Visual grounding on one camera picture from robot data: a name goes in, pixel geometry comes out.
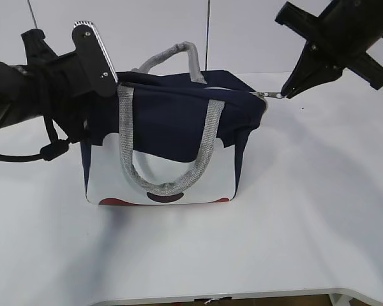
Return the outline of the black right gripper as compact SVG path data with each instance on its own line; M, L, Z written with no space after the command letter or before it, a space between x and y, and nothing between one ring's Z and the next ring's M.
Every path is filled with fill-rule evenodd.
M383 87L383 66L367 52L383 37L383 1L332 1L317 17L287 2L275 20L306 40L282 96L334 82L345 68L374 89Z

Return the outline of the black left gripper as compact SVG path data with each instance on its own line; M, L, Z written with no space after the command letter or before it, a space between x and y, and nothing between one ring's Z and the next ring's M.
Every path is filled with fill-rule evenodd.
M71 142L86 137L83 107L76 99L95 92L79 62L75 50L57 55L45 42L41 29L32 29L21 34L24 43L27 67L44 81L49 90L50 109L46 112L68 135Z

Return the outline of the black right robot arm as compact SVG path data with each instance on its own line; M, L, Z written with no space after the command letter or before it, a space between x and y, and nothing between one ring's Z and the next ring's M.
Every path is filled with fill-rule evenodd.
M287 2L275 20L306 41L282 96L334 82L344 69L376 90L383 87L383 66L367 52L383 38L383 1L331 1L317 17Z

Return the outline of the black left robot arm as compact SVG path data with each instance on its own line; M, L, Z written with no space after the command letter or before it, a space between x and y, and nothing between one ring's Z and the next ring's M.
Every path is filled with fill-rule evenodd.
M118 131L118 77L91 22L72 31L75 50L57 55L41 29L22 34L25 65L0 61L0 129L43 117L50 142L58 141L57 124L72 142L90 139L101 145Z

